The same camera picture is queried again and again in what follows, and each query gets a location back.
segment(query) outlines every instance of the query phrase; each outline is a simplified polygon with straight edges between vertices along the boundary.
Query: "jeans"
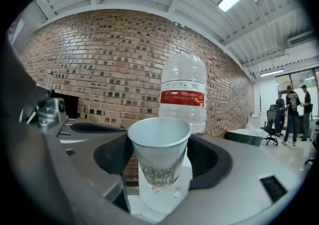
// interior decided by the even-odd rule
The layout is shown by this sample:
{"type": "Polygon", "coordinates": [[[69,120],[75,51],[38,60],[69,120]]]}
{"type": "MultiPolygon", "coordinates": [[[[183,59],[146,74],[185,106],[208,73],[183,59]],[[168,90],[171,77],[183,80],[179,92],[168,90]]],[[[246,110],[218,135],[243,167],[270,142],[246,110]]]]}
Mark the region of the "jeans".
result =
{"type": "Polygon", "coordinates": [[[310,120],[310,112],[304,113],[304,136],[303,136],[304,139],[309,137],[309,120],[310,120]]]}
{"type": "Polygon", "coordinates": [[[284,141],[286,142],[291,128],[293,128],[293,142],[297,141],[298,115],[288,115],[288,124],[284,141]]]}
{"type": "Polygon", "coordinates": [[[280,132],[281,132],[283,130],[283,127],[284,127],[284,124],[285,124],[285,116],[281,116],[280,122],[282,122],[281,126],[280,126],[280,132]]]}

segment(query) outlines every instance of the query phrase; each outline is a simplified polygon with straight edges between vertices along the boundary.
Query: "black shirt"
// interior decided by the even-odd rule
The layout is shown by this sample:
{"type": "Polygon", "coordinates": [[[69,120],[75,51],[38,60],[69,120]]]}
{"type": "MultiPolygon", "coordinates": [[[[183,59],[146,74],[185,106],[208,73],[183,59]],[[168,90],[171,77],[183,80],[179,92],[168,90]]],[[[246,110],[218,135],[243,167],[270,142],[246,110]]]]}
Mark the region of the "black shirt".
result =
{"type": "Polygon", "coordinates": [[[278,105],[279,108],[285,107],[285,101],[284,101],[284,99],[278,98],[278,99],[276,100],[276,105],[278,105]]]}
{"type": "MultiPolygon", "coordinates": [[[[305,95],[305,103],[309,103],[309,104],[311,103],[311,97],[308,91],[306,92],[306,95],[305,95]]],[[[311,105],[304,107],[304,113],[311,113],[311,105]]]]}
{"type": "Polygon", "coordinates": [[[284,106],[285,106],[285,101],[284,101],[284,99],[278,98],[278,99],[276,100],[276,105],[278,105],[279,108],[284,107],[284,106]]]}
{"type": "Polygon", "coordinates": [[[286,96],[286,104],[288,107],[288,115],[298,115],[297,106],[300,105],[298,94],[294,91],[290,91],[286,96]]]}

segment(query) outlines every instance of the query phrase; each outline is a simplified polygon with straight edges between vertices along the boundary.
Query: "plastic water bottle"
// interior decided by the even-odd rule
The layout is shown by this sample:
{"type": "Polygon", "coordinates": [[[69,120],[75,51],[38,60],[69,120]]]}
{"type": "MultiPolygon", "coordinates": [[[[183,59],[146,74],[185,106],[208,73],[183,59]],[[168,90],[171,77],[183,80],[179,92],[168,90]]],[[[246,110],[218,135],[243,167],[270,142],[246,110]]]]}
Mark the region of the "plastic water bottle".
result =
{"type": "Polygon", "coordinates": [[[185,52],[170,57],[162,72],[159,116],[182,119],[192,133],[203,133],[206,85],[206,67],[199,57],[185,52]]]}

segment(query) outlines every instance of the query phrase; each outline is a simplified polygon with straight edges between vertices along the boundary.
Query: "man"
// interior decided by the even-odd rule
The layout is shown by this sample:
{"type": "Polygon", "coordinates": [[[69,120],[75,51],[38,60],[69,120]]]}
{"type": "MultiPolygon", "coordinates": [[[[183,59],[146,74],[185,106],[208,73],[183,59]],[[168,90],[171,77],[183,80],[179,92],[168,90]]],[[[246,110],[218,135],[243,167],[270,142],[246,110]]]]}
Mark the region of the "man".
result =
{"type": "Polygon", "coordinates": [[[305,93],[305,103],[303,105],[304,107],[304,135],[301,141],[307,141],[307,137],[310,137],[309,135],[309,120],[310,120],[310,113],[312,112],[312,105],[311,105],[311,97],[309,92],[307,91],[306,85],[301,86],[302,90],[305,93]]]}
{"type": "Polygon", "coordinates": [[[287,130],[284,137],[284,141],[282,141],[283,145],[287,145],[287,140],[291,128],[293,129],[293,146],[296,146],[297,142],[297,126],[298,126],[298,111],[297,106],[300,105],[300,100],[298,94],[293,91],[290,85],[287,86],[287,96],[286,96],[286,108],[288,109],[288,124],[287,130]]]}
{"type": "Polygon", "coordinates": [[[278,98],[276,100],[276,105],[278,105],[279,107],[279,112],[283,113],[281,118],[280,118],[280,122],[282,123],[281,124],[281,127],[280,127],[280,132],[276,134],[276,136],[281,136],[281,135],[284,135],[281,133],[281,131],[283,130],[283,127],[284,127],[284,123],[285,123],[285,112],[282,111],[285,109],[285,101],[284,99],[282,99],[282,96],[283,94],[281,92],[278,92],[278,98]]]}

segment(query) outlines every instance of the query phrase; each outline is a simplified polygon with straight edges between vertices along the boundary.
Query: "ceiling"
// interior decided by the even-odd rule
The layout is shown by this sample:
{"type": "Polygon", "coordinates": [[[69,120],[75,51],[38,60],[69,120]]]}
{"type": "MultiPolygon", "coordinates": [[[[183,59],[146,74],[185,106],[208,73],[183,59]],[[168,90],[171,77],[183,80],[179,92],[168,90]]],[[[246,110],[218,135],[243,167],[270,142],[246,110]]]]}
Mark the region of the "ceiling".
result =
{"type": "Polygon", "coordinates": [[[221,0],[35,0],[22,19],[38,29],[78,12],[119,8],[146,11],[181,23],[210,39],[252,78],[289,66],[319,63],[316,41],[289,47],[287,39],[312,31],[296,0],[240,0],[227,12],[221,0]]]}

